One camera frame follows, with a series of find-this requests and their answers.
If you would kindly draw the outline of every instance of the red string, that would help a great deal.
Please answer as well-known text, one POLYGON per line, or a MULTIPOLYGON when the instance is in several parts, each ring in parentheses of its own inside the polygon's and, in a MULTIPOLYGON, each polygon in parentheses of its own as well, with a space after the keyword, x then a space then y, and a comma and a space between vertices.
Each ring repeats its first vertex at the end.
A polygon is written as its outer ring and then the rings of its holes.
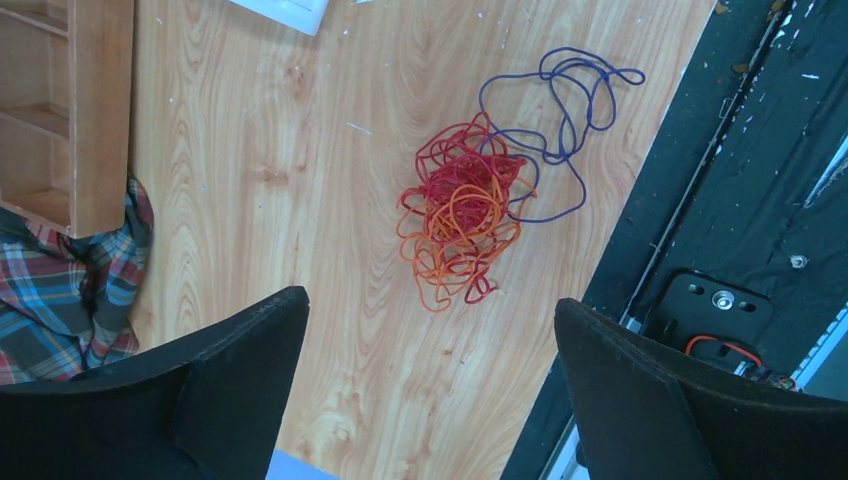
POLYGON ((489 267, 521 235, 521 225, 508 216, 509 191, 516 181, 532 189, 519 177, 526 161, 510 158, 493 129, 481 112, 436 134, 416 154, 421 185, 398 200, 406 209, 397 225, 401 256, 412 264, 421 301, 432 312, 449 308, 463 290, 469 304, 496 290, 486 277, 489 267), (404 225, 414 227, 402 233, 404 225), (433 287, 435 306, 425 299, 425 286, 433 287))

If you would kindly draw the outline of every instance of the wood grain surface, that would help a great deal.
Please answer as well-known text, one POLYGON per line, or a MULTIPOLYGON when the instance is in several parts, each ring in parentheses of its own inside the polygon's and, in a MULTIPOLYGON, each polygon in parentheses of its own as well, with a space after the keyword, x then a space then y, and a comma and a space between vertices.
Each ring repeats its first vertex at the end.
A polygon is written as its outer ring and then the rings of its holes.
MULTIPOLYGON (((277 447, 345 480, 497 478, 555 355, 556 300, 586 288, 712 7, 337 0, 313 38, 224 0, 138 2, 133 161, 156 211, 143 346, 304 285, 312 313, 277 447), (430 314, 394 233, 413 154, 471 119, 487 77, 563 45, 649 77, 620 85, 619 123, 576 159, 588 206, 527 227, 483 304, 430 314)), ((537 82, 489 103, 502 123, 556 129, 537 82)), ((564 169, 544 176, 528 214, 579 198, 564 169)))

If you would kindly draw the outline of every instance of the wooden cabinet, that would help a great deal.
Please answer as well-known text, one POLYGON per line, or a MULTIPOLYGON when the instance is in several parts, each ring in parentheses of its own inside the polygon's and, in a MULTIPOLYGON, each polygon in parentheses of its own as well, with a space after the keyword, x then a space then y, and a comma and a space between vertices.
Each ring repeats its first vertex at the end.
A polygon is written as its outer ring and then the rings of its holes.
POLYGON ((72 237, 124 222, 133 0, 0 0, 0 206, 72 237))

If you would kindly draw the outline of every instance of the blue string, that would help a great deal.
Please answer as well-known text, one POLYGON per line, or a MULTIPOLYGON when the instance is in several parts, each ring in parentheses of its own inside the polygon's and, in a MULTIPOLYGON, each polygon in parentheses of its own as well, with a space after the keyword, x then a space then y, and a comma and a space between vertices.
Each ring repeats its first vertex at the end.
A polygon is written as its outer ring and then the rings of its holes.
MULTIPOLYGON (((577 172, 577 169, 574 167, 574 164, 571 161, 571 157, 573 157, 574 155, 579 153, 580 150, 583 149, 583 146, 586 144, 586 137, 589 135, 590 131, 605 132, 612 128, 612 126, 615 124, 615 120, 618 115, 618 105, 615 100, 615 92, 612 88, 612 80, 617 77, 629 85, 638 86, 645 83, 646 76, 643 71, 638 70, 636 68, 616 68, 600 56, 595 55, 593 53, 589 53, 585 50, 580 50, 579 48, 572 47, 560 47, 551 50, 542 57, 542 59, 539 61, 539 70, 536 72, 496 75, 487 80, 486 83, 484 83, 483 86, 480 87, 480 110, 484 112, 486 111, 486 105, 483 99, 486 94, 486 89, 489 88, 489 86, 493 83, 500 80, 518 80, 530 77, 538 77, 540 80, 548 82, 548 88, 550 89, 557 106, 562 111, 562 120, 560 122, 559 135, 555 146, 556 151, 548 150, 548 139, 541 132, 523 128, 500 128, 494 122, 492 122, 494 132, 489 136, 486 141, 483 142, 483 145, 480 146, 480 150, 482 151, 483 147, 485 147, 486 144, 488 144, 492 138, 500 136, 525 150, 533 152, 536 155, 540 155, 542 160, 541 162, 539 162, 539 160, 532 154, 510 155, 512 158, 525 159, 533 166, 535 173, 535 177, 533 180, 534 190, 539 187, 539 179, 541 176, 541 163, 545 163, 552 166, 562 164, 568 166, 568 168, 574 174, 574 177, 577 179, 577 182, 580 184, 580 188, 583 192, 582 199, 577 205, 567 208, 566 210, 563 210, 562 212, 547 218, 521 218, 513 215, 512 213, 509 214, 510 218, 518 222, 548 223, 553 222, 554 220, 558 220, 570 213, 573 213, 586 204, 586 182, 583 180, 583 177, 580 176, 580 173, 577 172), (556 66, 554 66, 551 70, 545 70, 545 63, 548 62, 548 59, 551 56, 561 52, 575 53, 577 54, 577 56, 566 58, 565 60, 562 60, 557 63, 556 66), (591 88, 587 87, 586 85, 584 85, 579 80, 569 74, 570 71, 579 69, 590 69, 598 75, 597 80, 595 80, 595 83, 594 85, 592 85, 591 88), (627 76, 631 74, 635 75, 634 80, 630 79, 627 76), (557 93, 557 80, 566 80, 576 85, 580 88, 580 90, 583 92, 583 94, 586 96, 586 99, 588 100, 589 106, 586 110, 586 125, 583 128, 582 132, 580 132, 577 128, 577 125, 575 125, 574 119, 568 112, 568 108, 566 108, 565 103, 563 102, 559 93, 557 93), (609 122, 607 122, 606 124, 598 125, 595 124, 594 119, 595 97, 598 95, 598 90, 600 90, 602 87, 606 89, 606 92, 609 95, 610 103, 612 104, 612 115, 609 122), (541 146, 531 145, 527 142, 518 140, 515 136, 519 134, 538 139, 539 143, 541 143, 541 146), (566 136, 570 137, 571 141, 569 144, 571 145, 571 148, 566 147, 566 136)), ((509 203, 513 204, 516 202, 522 202, 529 198, 531 195, 532 192, 528 192, 525 195, 510 200, 509 203)))

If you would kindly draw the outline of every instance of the plaid shirt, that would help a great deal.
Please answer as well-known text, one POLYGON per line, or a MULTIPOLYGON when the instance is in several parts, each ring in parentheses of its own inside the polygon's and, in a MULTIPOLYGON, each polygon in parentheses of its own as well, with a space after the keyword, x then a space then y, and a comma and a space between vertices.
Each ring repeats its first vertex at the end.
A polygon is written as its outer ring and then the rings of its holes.
POLYGON ((0 209, 0 384, 68 380, 136 352, 128 316, 152 226, 132 178, 124 226, 87 239, 0 209))

